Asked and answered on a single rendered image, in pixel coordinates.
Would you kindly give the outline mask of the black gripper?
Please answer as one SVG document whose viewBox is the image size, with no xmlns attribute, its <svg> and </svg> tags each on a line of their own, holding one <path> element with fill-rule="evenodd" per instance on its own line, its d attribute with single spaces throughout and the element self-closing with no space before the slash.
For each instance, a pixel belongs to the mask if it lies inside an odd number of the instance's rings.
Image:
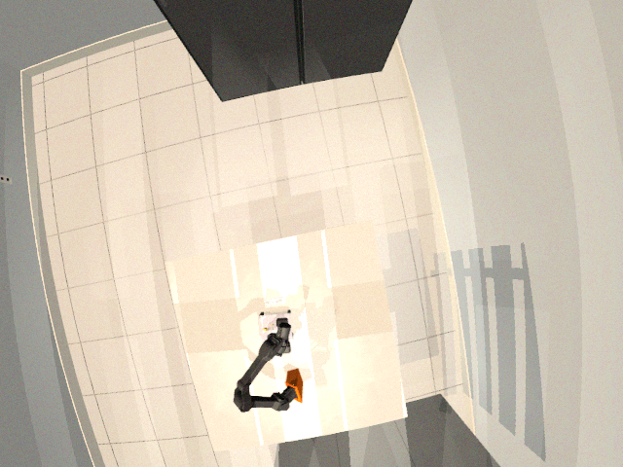
<svg viewBox="0 0 623 467">
<path fill-rule="evenodd" d="M 276 320 L 276 326 L 278 327 L 279 324 L 282 323 L 282 322 L 288 323 L 287 317 L 278 318 Z M 288 341 L 288 344 L 287 344 L 286 350 L 283 353 L 288 353 L 289 354 L 289 353 L 291 353 L 291 343 L 290 343 L 289 339 L 287 341 Z"/>
</svg>

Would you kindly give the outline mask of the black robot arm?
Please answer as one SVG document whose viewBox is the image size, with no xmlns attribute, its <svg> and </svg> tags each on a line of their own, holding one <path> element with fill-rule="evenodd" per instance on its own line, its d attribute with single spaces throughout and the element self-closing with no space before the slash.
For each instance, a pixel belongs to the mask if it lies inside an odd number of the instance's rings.
<svg viewBox="0 0 623 467">
<path fill-rule="evenodd" d="M 291 402 L 295 398 L 298 399 L 295 389 L 288 385 L 282 393 L 274 392 L 272 396 L 251 396 L 249 393 L 249 386 L 262 371 L 263 366 L 276 356 L 282 357 L 282 353 L 288 344 L 290 328 L 290 324 L 282 322 L 279 324 L 276 333 L 269 333 L 259 348 L 257 358 L 238 380 L 233 398 L 241 413 L 249 412 L 251 408 L 272 408 L 278 412 L 288 411 Z"/>
</svg>

